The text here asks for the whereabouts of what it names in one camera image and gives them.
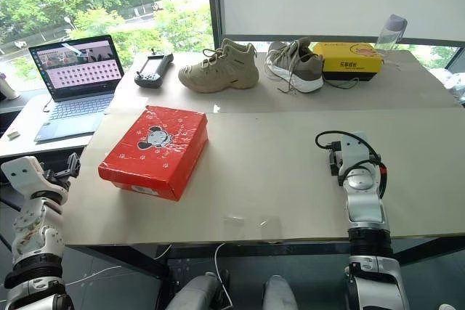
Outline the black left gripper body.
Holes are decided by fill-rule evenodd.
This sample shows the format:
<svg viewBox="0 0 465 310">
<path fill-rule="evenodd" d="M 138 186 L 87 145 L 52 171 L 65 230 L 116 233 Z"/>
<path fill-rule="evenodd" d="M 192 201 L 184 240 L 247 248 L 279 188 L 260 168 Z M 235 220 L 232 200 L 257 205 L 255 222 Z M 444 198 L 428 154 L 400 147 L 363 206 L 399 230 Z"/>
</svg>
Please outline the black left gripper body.
<svg viewBox="0 0 465 310">
<path fill-rule="evenodd" d="M 67 168 L 63 171 L 55 173 L 53 170 L 48 169 L 43 173 L 43 177 L 51 184 L 62 187 L 66 192 L 70 188 L 69 178 L 72 175 L 72 168 Z"/>
</svg>

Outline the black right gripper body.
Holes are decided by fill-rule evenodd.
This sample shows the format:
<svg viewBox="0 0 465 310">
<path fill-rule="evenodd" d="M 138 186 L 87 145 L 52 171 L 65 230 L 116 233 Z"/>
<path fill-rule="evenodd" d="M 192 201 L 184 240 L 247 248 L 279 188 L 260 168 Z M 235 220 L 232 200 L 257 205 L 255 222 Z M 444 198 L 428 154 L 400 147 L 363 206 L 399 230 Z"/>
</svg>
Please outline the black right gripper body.
<svg viewBox="0 0 465 310">
<path fill-rule="evenodd" d="M 343 167 L 343 158 L 340 141 L 335 141 L 329 144 L 328 159 L 331 175 L 336 176 L 338 179 L 340 179 L 342 177 L 342 174 L 344 173 L 341 170 Z"/>
</svg>

